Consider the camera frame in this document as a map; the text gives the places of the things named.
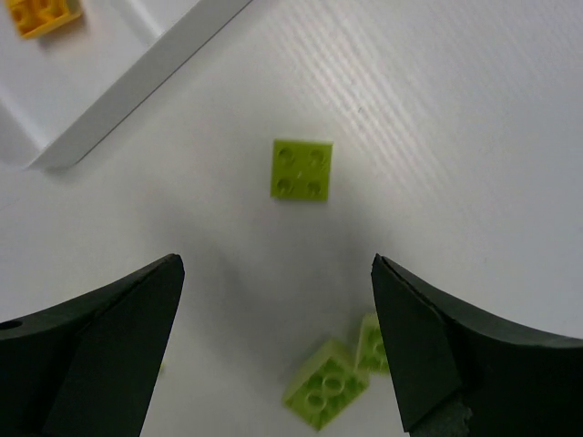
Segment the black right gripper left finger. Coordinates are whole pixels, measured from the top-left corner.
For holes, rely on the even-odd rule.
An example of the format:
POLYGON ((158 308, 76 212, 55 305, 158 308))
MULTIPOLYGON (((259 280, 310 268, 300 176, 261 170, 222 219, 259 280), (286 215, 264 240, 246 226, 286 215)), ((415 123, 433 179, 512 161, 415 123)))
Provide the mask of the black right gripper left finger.
POLYGON ((138 436, 185 279, 169 254, 1 324, 4 436, 138 436))

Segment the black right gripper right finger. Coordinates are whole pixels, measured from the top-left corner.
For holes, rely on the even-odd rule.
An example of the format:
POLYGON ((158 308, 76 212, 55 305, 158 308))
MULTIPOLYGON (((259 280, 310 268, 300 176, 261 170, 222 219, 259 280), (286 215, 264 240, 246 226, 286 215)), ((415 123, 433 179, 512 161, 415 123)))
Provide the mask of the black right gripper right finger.
POLYGON ((582 433, 581 340, 481 310, 384 256, 371 275, 406 433, 582 433))

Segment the lime lego brick hidden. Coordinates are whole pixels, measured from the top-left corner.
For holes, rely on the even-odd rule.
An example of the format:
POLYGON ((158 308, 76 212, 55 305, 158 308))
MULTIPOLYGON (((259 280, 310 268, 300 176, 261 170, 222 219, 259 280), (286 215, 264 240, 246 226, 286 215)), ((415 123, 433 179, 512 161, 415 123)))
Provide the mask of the lime lego brick hidden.
POLYGON ((336 339, 326 341, 297 370, 282 403, 315 431, 326 427, 370 386, 354 356, 336 339))

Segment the lime square lego brick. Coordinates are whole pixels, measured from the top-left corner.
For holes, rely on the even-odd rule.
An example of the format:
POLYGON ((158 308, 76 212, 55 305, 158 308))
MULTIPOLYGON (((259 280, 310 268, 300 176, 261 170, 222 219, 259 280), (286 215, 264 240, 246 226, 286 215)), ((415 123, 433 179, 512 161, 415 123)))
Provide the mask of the lime square lego brick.
POLYGON ((330 142, 293 139, 273 141, 272 198, 324 202, 329 196, 332 164, 330 142))

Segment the orange lego brick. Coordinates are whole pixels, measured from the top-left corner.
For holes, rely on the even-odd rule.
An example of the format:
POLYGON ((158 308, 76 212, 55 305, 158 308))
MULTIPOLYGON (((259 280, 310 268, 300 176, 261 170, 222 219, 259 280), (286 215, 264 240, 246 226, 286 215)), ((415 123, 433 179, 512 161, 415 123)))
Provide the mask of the orange lego brick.
POLYGON ((81 3, 74 0, 5 0, 5 6, 24 39, 45 36, 83 15, 81 3))

